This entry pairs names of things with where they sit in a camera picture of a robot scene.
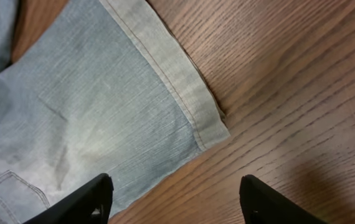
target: denim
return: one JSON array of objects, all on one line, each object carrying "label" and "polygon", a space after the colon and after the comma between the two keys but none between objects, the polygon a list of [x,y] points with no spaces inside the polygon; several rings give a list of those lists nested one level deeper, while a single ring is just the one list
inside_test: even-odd
[{"label": "denim", "polygon": [[[113,215],[204,150],[100,2],[70,0],[10,65],[17,4],[0,0],[0,223],[22,223],[102,172],[113,179]],[[228,136],[219,133],[212,145]]]}]

